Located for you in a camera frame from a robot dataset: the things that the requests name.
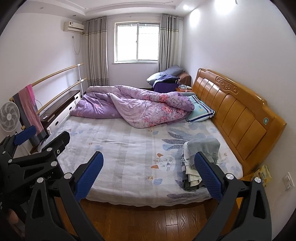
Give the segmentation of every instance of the white drawer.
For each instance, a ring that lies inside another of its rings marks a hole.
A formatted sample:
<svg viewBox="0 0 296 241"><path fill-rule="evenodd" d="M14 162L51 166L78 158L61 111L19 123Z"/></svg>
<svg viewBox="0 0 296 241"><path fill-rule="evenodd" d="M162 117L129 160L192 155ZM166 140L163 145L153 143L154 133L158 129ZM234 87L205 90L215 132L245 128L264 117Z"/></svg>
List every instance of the white drawer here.
<svg viewBox="0 0 296 241"><path fill-rule="evenodd" d="M68 117L70 111L76 107L75 100L73 100L63 111L59 114L55 120L47 127L49 135L54 133L60 126L60 124Z"/></svg>
<svg viewBox="0 0 296 241"><path fill-rule="evenodd" d="M76 104L78 103L78 101L81 100L81 98L80 98L80 92L77 93L76 95L74 95L74 100L75 100L75 103L76 103Z"/></svg>

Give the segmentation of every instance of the curtain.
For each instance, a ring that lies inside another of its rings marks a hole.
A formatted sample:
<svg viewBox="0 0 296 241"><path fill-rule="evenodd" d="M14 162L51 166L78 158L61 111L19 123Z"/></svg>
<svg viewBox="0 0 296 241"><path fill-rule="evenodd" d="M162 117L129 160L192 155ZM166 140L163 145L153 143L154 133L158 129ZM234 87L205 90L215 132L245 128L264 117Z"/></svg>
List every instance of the curtain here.
<svg viewBox="0 0 296 241"><path fill-rule="evenodd" d="M83 61L88 86L109 85L107 65L107 17L87 20L83 41Z"/></svg>
<svg viewBox="0 0 296 241"><path fill-rule="evenodd" d="M158 71L178 64L179 17L162 14L159 30Z"/></svg>

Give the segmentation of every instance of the wooden headboard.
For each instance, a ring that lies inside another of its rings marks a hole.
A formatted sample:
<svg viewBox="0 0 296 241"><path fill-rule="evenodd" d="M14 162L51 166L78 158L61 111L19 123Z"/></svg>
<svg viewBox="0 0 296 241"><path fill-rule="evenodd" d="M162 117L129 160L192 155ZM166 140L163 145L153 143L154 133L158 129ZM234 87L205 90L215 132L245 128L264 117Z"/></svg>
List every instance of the wooden headboard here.
<svg viewBox="0 0 296 241"><path fill-rule="evenodd" d="M192 91L215 110L212 121L244 176L255 171L281 136L285 121L252 90L212 70L198 70Z"/></svg>

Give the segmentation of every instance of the striped pillow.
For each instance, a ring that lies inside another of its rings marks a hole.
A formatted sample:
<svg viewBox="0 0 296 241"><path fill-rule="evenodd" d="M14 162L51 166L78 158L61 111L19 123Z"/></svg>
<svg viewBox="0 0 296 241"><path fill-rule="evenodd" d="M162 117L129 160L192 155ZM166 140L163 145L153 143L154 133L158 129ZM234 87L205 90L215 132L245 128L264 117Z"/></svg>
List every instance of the striped pillow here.
<svg viewBox="0 0 296 241"><path fill-rule="evenodd" d="M207 107L206 104L200 101L196 95L189 96L189 99L194 104L194 110L186 118L187 122L204 121L214 116L215 111Z"/></svg>

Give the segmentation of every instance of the fan grille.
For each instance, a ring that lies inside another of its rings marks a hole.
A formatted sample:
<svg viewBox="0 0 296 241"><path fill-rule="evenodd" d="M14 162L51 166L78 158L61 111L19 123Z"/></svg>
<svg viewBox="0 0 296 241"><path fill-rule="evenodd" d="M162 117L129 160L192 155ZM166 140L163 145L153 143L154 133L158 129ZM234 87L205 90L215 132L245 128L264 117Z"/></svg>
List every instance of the fan grille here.
<svg viewBox="0 0 296 241"><path fill-rule="evenodd" d="M13 102L5 103L0 110L0 125L5 131L13 131L20 121L20 112L17 105Z"/></svg>

